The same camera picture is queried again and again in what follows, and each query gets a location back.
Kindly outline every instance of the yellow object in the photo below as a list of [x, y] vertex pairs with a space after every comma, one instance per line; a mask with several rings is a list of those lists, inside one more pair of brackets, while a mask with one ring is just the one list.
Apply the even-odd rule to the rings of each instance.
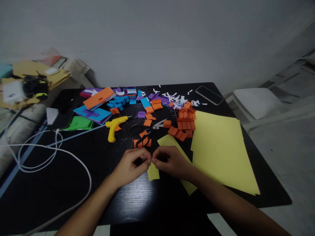
[[160, 174], [158, 172], [158, 169], [155, 167], [155, 165], [152, 162], [147, 172], [148, 172], [149, 182], [154, 179], [160, 179]]
[[[176, 146], [178, 148], [178, 150], [180, 151], [180, 153], [185, 157], [185, 159], [189, 163], [191, 163], [191, 161], [187, 157], [186, 153], [179, 146], [179, 144], [177, 143], [177, 141], [175, 140], [175, 138], [172, 135], [167, 134], [164, 137], [160, 138], [157, 142], [159, 143], [160, 146]], [[186, 189], [189, 196], [197, 189], [197, 187], [195, 185], [193, 185], [192, 183], [190, 183], [186, 180], [180, 180], [180, 181], [183, 184], [183, 186]]]
[[193, 165], [219, 183], [260, 194], [242, 136], [240, 121], [196, 111]]
[[116, 138], [115, 138], [115, 129], [117, 127], [117, 125], [121, 124], [121, 123], [124, 123], [128, 120], [128, 116], [122, 116], [122, 117], [119, 117], [119, 118], [116, 118], [116, 119], [113, 119], [112, 121], [107, 121], [105, 123], [106, 127], [107, 128], [110, 128], [109, 129], [109, 134], [108, 134], [108, 141], [110, 143], [114, 143], [116, 141]]

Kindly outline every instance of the smartphone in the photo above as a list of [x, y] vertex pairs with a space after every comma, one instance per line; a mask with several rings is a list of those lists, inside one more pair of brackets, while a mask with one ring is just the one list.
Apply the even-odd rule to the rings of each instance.
[[205, 86], [200, 86], [198, 89], [196, 89], [196, 94], [199, 94], [204, 99], [208, 100], [209, 102], [216, 106], [219, 105], [224, 100], [223, 97], [217, 95], [215, 92], [211, 91]]

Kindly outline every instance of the scissors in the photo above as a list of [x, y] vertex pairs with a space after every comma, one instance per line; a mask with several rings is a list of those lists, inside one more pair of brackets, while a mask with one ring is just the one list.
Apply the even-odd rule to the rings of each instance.
[[144, 135], [142, 138], [140, 138], [137, 143], [136, 143], [136, 148], [138, 147], [138, 144], [141, 143], [145, 138], [148, 138], [148, 141], [146, 142], [146, 144], [143, 145], [143, 147], [146, 147], [147, 144], [149, 143], [149, 139], [151, 137], [151, 135], [154, 133], [154, 131], [156, 131], [157, 129], [161, 128], [161, 127], [164, 127], [164, 121], [167, 120], [167, 119], [164, 119], [160, 122], [157, 122], [155, 125], [153, 125], [152, 127], [149, 127], [147, 129], [144, 128], [144, 126], [135, 126], [135, 127], [132, 127], [130, 129], [130, 132], [131, 134], [140, 134], [144, 131], [147, 131], [147, 134]]

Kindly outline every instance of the black table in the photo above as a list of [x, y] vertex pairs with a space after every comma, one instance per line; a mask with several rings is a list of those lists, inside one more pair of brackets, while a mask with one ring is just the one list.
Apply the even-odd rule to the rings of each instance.
[[[213, 83], [162, 85], [161, 88], [158, 86], [139, 86], [137, 89], [144, 91], [147, 95], [153, 92], [153, 88], [161, 91], [161, 93], [174, 94], [177, 92], [177, 94], [184, 95], [185, 98], [208, 103], [208, 105], [197, 107], [196, 110], [235, 117], [225, 101], [219, 106], [214, 106], [197, 95], [194, 91], [201, 85], [220, 94]], [[194, 91], [187, 95], [187, 92], [191, 89]], [[56, 99], [53, 107], [59, 109], [59, 116], [55, 121], [55, 127], [65, 126], [73, 115], [72, 110], [82, 105], [84, 98], [79, 96], [80, 91], [81, 89], [65, 89]], [[108, 110], [106, 104], [102, 105], [101, 108]], [[121, 112], [121, 116], [132, 115], [135, 117], [138, 111], [143, 110], [141, 103], [136, 105], [127, 104]], [[173, 114], [167, 107], [164, 107], [155, 111], [154, 117], [157, 118], [157, 121], [160, 121], [165, 118], [171, 119]], [[124, 151], [133, 148], [130, 128], [138, 122], [139, 119], [136, 118], [121, 124], [122, 130], [116, 132], [117, 141], [112, 144], [107, 141], [109, 129], [106, 127], [70, 139], [62, 144], [62, 149], [72, 152], [88, 167], [93, 182], [91, 193], [113, 171]], [[174, 118], [172, 118], [172, 124], [176, 125]], [[148, 147], [150, 152], [158, 147], [157, 140], [165, 136], [167, 130], [162, 128], [155, 132], [152, 146]], [[62, 134], [64, 138], [67, 138], [80, 132], [63, 131]], [[242, 132], [261, 195], [253, 196], [237, 189], [230, 187], [229, 189], [256, 207], [291, 204], [290, 197], [243, 128]], [[192, 160], [191, 140], [179, 141], [180, 146], [190, 160]], [[53, 141], [54, 132], [47, 132], [38, 144], [48, 145]], [[52, 152], [52, 150], [35, 148], [26, 160], [25, 165], [34, 166], [39, 164], [45, 158], [48, 158]], [[27, 174], [19, 171], [0, 199], [0, 234], [25, 233], [41, 225], [79, 202], [86, 194], [88, 186], [89, 181], [84, 168], [72, 156], [63, 152], [58, 152], [55, 160], [39, 172]], [[189, 215], [196, 209], [204, 213], [217, 212], [199, 190], [189, 197], [181, 182], [168, 174], [160, 171], [160, 180], [149, 182], [147, 173], [144, 173], [133, 183], [119, 189], [106, 208], [99, 225], [154, 221], [165, 217], [171, 219], [178, 215], [181, 217], [185, 214]], [[66, 214], [44, 230], [59, 229], [72, 214], [73, 212]]]

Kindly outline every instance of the power cord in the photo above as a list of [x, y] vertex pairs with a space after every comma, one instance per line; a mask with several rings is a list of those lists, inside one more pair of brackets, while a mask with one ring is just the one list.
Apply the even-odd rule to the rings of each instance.
[[[39, 144], [27, 144], [27, 142], [32, 139], [33, 137], [35, 137], [36, 135], [39, 135], [41, 133], [44, 133], [44, 132], [48, 132], [49, 130], [46, 130], [46, 131], [43, 131], [43, 132], [39, 132], [35, 135], [33, 135], [32, 137], [30, 137], [24, 144], [10, 144], [9, 143], [9, 139], [8, 139], [8, 136], [7, 136], [7, 132], [8, 132], [8, 128], [10, 127], [12, 121], [16, 118], [16, 116], [18, 116], [19, 112], [21, 111], [22, 109], [22, 106], [20, 107], [20, 109], [15, 113], [15, 115], [11, 118], [11, 120], [9, 121], [9, 123], [7, 124], [6, 128], [5, 128], [5, 139], [7, 141], [8, 144], [2, 144], [0, 146], [8, 146], [13, 157], [14, 157], [14, 160], [16, 161], [19, 169], [22, 171], [22, 172], [26, 172], [26, 173], [34, 173], [34, 172], [37, 172], [37, 171], [40, 171], [42, 170], [43, 168], [45, 168], [46, 166], [48, 166], [52, 161], [53, 159], [55, 158], [56, 156], [56, 153], [57, 151], [63, 151], [65, 153], [68, 153], [70, 154], [71, 156], [73, 156], [79, 163], [81, 163], [81, 165], [85, 168], [87, 174], [88, 174], [88, 177], [89, 177], [89, 181], [90, 181], [90, 186], [89, 186], [89, 190], [87, 192], [87, 194], [84, 196], [84, 198], [78, 202], [77, 204], [75, 204], [74, 206], [70, 207], [69, 209], [65, 210], [64, 212], [60, 213], [59, 215], [55, 216], [54, 218], [52, 218], [51, 220], [47, 221], [46, 223], [40, 225], [39, 227], [23, 234], [24, 236], [28, 236], [28, 235], [32, 235], [40, 230], [42, 230], [43, 228], [45, 228], [46, 226], [50, 225], [52, 222], [56, 221], [57, 219], [59, 219], [61, 216], [65, 215], [66, 213], [68, 213], [69, 211], [75, 209], [77, 206], [79, 206], [87, 197], [88, 195], [90, 194], [91, 192], [91, 188], [92, 188], [92, 179], [91, 179], [91, 175], [90, 175], [90, 172], [88, 170], [88, 168], [86, 167], [86, 165], [79, 159], [77, 158], [73, 153], [69, 152], [69, 151], [66, 151], [66, 150], [63, 150], [63, 149], [60, 149], [60, 146], [62, 144], [62, 142], [60, 143], [59, 147], [57, 146], [57, 144], [55, 145], [55, 147], [46, 147], [44, 145], [39, 145]], [[59, 133], [59, 129], [57, 129], [55, 131], [55, 142], [57, 142], [57, 135], [60, 135], [61, 137], [61, 140], [63, 140], [63, 137], [62, 135]], [[12, 150], [11, 147], [13, 146], [21, 146], [19, 152], [18, 152], [18, 156], [15, 155], [14, 151]], [[20, 155], [21, 155], [21, 149], [23, 146], [37, 146], [37, 147], [43, 147], [43, 148], [48, 148], [48, 149], [53, 149], [55, 150], [55, 152], [46, 160], [44, 161], [42, 164], [38, 165], [38, 166], [35, 166], [35, 167], [26, 167], [24, 165], [21, 165], [20, 163]]]

